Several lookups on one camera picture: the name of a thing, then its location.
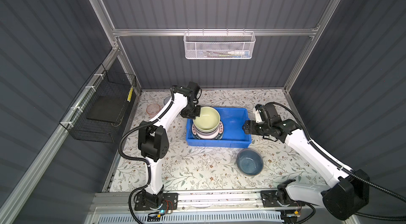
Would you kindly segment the green ceramic bowl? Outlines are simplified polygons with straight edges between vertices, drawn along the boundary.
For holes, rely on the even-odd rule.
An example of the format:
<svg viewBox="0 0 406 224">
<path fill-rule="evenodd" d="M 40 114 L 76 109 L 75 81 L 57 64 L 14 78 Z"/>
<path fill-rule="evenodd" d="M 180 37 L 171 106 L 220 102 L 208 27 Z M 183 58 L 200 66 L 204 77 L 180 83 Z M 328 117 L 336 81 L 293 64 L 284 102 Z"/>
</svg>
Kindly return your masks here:
<svg viewBox="0 0 406 224">
<path fill-rule="evenodd" d="M 221 121 L 219 112 L 212 107 L 202 107 L 200 115 L 193 120 L 193 124 L 201 131 L 214 130 Z"/>
</svg>

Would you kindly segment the dark blue ceramic bowl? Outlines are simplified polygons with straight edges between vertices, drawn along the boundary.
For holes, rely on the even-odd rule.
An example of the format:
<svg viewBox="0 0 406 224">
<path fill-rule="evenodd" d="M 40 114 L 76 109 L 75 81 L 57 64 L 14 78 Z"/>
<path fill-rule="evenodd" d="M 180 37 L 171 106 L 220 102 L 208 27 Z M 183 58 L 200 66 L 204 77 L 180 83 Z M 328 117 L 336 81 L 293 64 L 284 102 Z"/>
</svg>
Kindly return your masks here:
<svg viewBox="0 0 406 224">
<path fill-rule="evenodd" d="M 239 170 L 248 176 L 260 174 L 264 167 L 262 156 L 250 148 L 243 149 L 238 153 L 236 164 Z"/>
</svg>

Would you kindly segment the white plate dark green rim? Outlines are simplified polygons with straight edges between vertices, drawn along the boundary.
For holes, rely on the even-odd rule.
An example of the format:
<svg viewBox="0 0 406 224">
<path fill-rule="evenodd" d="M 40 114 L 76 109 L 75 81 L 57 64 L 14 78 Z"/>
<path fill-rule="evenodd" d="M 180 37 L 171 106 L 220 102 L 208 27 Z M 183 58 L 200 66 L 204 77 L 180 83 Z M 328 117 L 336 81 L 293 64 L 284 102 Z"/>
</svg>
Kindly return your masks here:
<svg viewBox="0 0 406 224">
<path fill-rule="evenodd" d="M 199 131 L 195 125 L 192 125 L 192 136 L 194 139 L 221 140 L 224 135 L 224 125 L 221 121 L 219 126 L 211 133 L 203 133 Z"/>
</svg>

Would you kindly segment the pink ceramic bowl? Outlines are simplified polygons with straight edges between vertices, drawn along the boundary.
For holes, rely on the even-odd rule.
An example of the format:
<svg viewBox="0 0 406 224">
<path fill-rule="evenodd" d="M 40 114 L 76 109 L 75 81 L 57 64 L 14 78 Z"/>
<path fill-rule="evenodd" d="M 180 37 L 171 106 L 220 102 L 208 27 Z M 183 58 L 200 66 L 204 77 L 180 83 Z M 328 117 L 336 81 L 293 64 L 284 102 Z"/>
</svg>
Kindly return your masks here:
<svg viewBox="0 0 406 224">
<path fill-rule="evenodd" d="M 192 126 L 192 131 L 199 136 L 200 138 L 203 139 L 210 139 L 210 138 L 215 138 L 217 135 L 221 134 L 223 132 L 223 123 L 220 122 L 220 124 L 212 131 L 209 132 L 204 132 L 199 130 L 195 125 Z"/>
</svg>

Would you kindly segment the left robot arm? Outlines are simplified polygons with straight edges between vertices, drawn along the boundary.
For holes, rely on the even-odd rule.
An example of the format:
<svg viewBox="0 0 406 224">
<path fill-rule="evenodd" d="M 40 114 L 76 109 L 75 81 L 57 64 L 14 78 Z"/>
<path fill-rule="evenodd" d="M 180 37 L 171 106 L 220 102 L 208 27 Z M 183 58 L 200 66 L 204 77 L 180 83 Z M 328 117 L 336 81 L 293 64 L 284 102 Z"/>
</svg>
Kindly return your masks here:
<svg viewBox="0 0 406 224">
<path fill-rule="evenodd" d="M 151 118 L 149 125 L 146 121 L 141 122 L 145 127 L 139 130 L 138 148 L 149 162 L 147 187 L 141 194 L 145 204 L 153 209 L 159 208 L 163 202 L 162 163 L 169 150 L 167 129 L 178 115 L 186 119 L 200 115 L 200 93 L 201 88 L 195 82 L 189 82 L 186 87 L 174 86 L 170 100 Z"/>
</svg>

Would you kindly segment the blue plastic bin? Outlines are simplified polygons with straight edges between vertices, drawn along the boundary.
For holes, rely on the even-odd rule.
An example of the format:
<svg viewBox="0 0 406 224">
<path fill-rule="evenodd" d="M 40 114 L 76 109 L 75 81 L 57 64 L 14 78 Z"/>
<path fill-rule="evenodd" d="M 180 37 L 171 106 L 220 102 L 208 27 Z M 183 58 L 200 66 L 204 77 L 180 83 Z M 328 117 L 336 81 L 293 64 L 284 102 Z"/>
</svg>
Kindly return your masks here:
<svg viewBox="0 0 406 224">
<path fill-rule="evenodd" d="M 242 126 L 249 120 L 246 108 L 215 107 L 224 125 L 221 139 L 195 139 L 192 134 L 192 120 L 187 120 L 186 142 L 189 146 L 248 148 L 252 142 L 251 135 L 244 133 Z"/>
</svg>

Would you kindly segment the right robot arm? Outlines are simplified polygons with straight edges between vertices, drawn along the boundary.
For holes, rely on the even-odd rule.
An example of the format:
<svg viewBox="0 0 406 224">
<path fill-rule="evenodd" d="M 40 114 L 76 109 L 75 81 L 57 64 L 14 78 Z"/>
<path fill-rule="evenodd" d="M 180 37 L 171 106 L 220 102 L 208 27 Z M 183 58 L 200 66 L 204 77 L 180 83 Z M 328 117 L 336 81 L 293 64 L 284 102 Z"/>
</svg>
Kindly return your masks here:
<svg viewBox="0 0 406 224">
<path fill-rule="evenodd" d="M 287 179 L 277 187 L 275 198 L 279 205 L 289 206 L 295 201 L 324 207 L 339 220 L 346 220 L 370 200 L 370 189 L 366 184 L 369 176 L 362 170 L 354 171 L 340 162 L 311 139 L 297 120 L 282 120 L 277 113 L 278 103 L 258 104 L 253 112 L 255 120 L 247 120 L 242 129 L 249 135 L 263 139 L 276 139 L 295 150 L 324 179 L 324 186 L 300 183 L 298 179 Z"/>
</svg>

